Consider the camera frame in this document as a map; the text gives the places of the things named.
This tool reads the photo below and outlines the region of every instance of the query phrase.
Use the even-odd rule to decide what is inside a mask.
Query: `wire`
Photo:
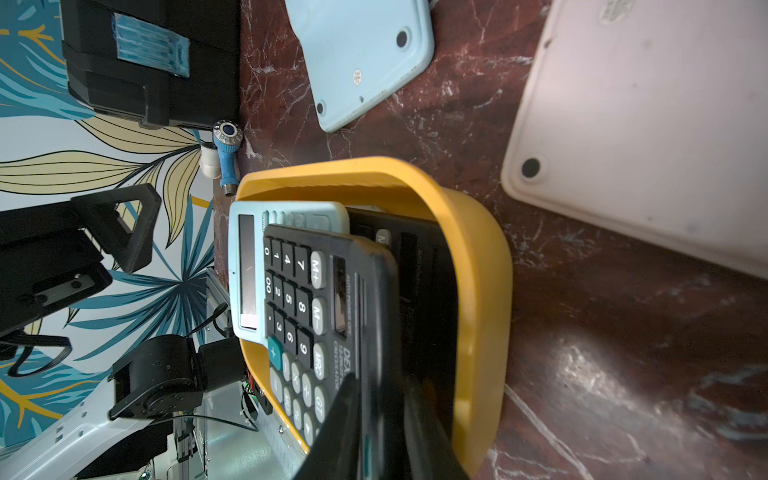
[[[235,423],[235,422],[230,422],[229,420],[218,419],[216,417],[209,417],[207,415],[194,415],[194,414],[191,414],[191,413],[185,413],[183,415],[176,415],[174,417],[169,417],[167,419],[157,420],[156,422],[152,422],[152,425],[157,425],[158,423],[170,422],[171,420],[175,420],[175,419],[213,420],[214,422],[221,422],[221,423],[226,423],[227,425],[232,425],[232,426],[235,426],[235,427],[240,427],[240,428],[242,428],[244,430],[248,430],[249,432],[258,432],[259,431],[259,429],[252,429],[249,426],[241,425],[241,424]]]
[[[50,336],[50,335],[27,335],[23,330],[16,330],[11,332],[2,338],[0,338],[0,344],[10,346],[23,346],[22,354],[16,360],[16,363],[8,369],[8,376],[20,378],[23,376],[36,375],[46,370],[52,369],[61,363],[67,356],[72,353],[72,344],[69,343],[69,339],[65,336]],[[32,349],[36,346],[58,346],[62,348],[62,351],[52,359],[46,365],[31,372],[19,373],[18,369],[22,367],[22,364],[27,361],[32,354]]]
[[[243,416],[248,420],[248,422],[253,425],[253,427],[258,430],[259,427],[256,426],[256,419],[259,418],[259,410],[256,409],[254,412],[256,412],[256,417],[252,417],[250,415],[250,411],[248,410],[248,406],[245,404],[246,402],[246,393],[251,394],[252,393],[248,390],[246,386],[243,386],[243,396],[240,397],[240,407],[243,409]],[[251,405],[253,405],[253,399],[248,399],[249,402],[251,402]]]
[[[211,313],[210,316],[206,318],[205,321],[203,321],[200,325],[194,327],[194,329],[191,332],[189,332],[187,335],[185,335],[185,337],[191,336],[193,333],[197,333],[201,331],[203,328],[205,328],[205,326],[208,323],[215,322],[216,319],[219,318],[219,316],[221,316],[222,313],[226,312],[229,307],[230,305],[227,302],[219,303],[219,306],[216,307],[214,312]]]

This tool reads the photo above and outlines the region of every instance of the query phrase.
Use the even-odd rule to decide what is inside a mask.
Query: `marble countertop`
[[[476,478],[768,478],[768,283],[508,197],[548,2],[430,6],[429,68],[326,134],[285,5],[242,0],[241,171],[385,155],[493,213],[515,291],[502,420]],[[226,284],[230,201],[218,187],[215,201]]]

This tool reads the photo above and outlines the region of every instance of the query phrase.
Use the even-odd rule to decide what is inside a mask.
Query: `calculator display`
[[[256,313],[256,252],[253,215],[240,215],[240,325],[258,326]]]

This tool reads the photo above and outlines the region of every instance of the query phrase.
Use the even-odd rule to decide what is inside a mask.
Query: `yellow plastic basket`
[[[475,199],[387,157],[355,158],[248,174],[237,200],[324,200],[376,205],[391,214],[435,220],[445,234],[458,284],[453,450],[474,475],[492,447],[504,397],[512,303],[512,261],[502,229]],[[241,340],[246,364],[274,406],[266,348]],[[306,444],[282,408],[283,422]]]

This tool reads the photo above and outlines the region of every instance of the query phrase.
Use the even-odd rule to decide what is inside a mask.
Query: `yellow leaf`
[[[73,194],[120,183],[144,164],[84,151],[58,151],[0,163],[0,190],[13,194]]]
[[[40,333],[40,327],[43,324],[43,320],[35,320],[34,322],[30,323],[26,327],[24,327],[24,333],[27,335],[37,335]]]
[[[136,121],[100,115],[78,123],[107,145],[133,154],[166,154],[197,145],[192,134],[177,127],[149,130]]]
[[[171,245],[184,227],[184,216],[189,207],[189,194],[192,180],[200,168],[200,149],[188,151],[181,155],[170,166],[165,177],[163,199],[165,213],[168,215],[168,244]]]

